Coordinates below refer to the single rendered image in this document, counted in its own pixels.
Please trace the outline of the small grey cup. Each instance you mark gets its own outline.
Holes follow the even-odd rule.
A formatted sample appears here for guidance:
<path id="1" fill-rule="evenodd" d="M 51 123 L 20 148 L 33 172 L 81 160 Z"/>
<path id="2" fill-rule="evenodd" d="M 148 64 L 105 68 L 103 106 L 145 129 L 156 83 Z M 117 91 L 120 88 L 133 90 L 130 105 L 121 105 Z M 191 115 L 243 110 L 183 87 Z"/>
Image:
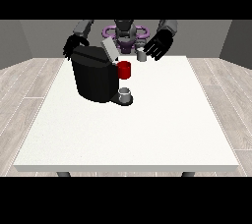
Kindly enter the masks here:
<path id="1" fill-rule="evenodd" d="M 127 103 L 131 99 L 131 91 L 128 87 L 121 87 L 118 90 L 119 101 L 122 103 Z"/>

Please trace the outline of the pale grey machine lid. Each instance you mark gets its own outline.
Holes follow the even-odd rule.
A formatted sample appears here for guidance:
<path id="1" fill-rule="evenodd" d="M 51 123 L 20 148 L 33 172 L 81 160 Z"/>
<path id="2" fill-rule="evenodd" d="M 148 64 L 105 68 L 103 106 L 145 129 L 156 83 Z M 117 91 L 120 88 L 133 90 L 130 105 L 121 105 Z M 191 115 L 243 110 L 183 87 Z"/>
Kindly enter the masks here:
<path id="1" fill-rule="evenodd" d="M 104 39 L 101 43 L 102 48 L 105 50 L 110 62 L 114 62 L 119 56 L 119 52 L 111 37 Z"/>

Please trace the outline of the red pod holder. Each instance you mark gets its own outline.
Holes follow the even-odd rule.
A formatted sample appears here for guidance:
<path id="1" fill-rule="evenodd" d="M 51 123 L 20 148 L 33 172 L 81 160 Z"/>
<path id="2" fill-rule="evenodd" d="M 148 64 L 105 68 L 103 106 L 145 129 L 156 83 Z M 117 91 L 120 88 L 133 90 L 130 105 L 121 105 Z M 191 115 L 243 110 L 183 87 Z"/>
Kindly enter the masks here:
<path id="1" fill-rule="evenodd" d="M 121 80 L 127 80 L 131 77 L 131 63 L 128 61 L 120 61 L 117 64 L 118 78 Z"/>

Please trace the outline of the black coffee machine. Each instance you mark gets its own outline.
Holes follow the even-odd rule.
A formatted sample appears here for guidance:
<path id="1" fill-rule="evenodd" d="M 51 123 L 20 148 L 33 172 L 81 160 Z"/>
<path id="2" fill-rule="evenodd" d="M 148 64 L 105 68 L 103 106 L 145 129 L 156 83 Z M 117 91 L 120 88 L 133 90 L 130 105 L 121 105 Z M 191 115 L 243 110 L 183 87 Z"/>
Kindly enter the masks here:
<path id="1" fill-rule="evenodd" d="M 121 106 L 133 103 L 119 101 L 118 63 L 109 61 L 105 50 L 96 46 L 78 46 L 73 50 L 71 62 L 78 93 L 85 99 L 98 102 L 114 102 Z"/>

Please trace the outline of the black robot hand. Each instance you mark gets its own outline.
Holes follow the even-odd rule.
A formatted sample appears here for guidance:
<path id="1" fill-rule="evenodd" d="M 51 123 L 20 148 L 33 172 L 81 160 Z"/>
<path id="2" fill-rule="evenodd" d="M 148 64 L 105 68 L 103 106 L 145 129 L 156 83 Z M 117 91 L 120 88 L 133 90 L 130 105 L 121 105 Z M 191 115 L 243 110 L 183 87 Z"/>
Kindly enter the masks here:
<path id="1" fill-rule="evenodd" d="M 171 47 L 173 43 L 172 32 L 161 29 L 145 46 L 144 52 L 158 61 Z"/>
<path id="2" fill-rule="evenodd" d="M 72 34 L 68 37 L 65 46 L 63 47 L 63 55 L 70 59 L 73 54 L 73 50 L 83 44 L 84 46 L 89 46 L 90 43 L 82 36 Z"/>

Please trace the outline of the small grey coffee pod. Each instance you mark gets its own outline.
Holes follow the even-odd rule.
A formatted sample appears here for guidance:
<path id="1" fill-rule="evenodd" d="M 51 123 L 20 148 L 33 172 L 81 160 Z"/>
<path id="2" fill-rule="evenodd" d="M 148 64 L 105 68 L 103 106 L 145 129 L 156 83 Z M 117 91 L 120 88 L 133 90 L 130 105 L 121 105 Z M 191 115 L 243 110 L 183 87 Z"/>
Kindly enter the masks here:
<path id="1" fill-rule="evenodd" d="M 137 49 L 137 60 L 140 62 L 146 62 L 147 61 L 147 55 L 144 52 L 144 48 L 140 47 Z"/>

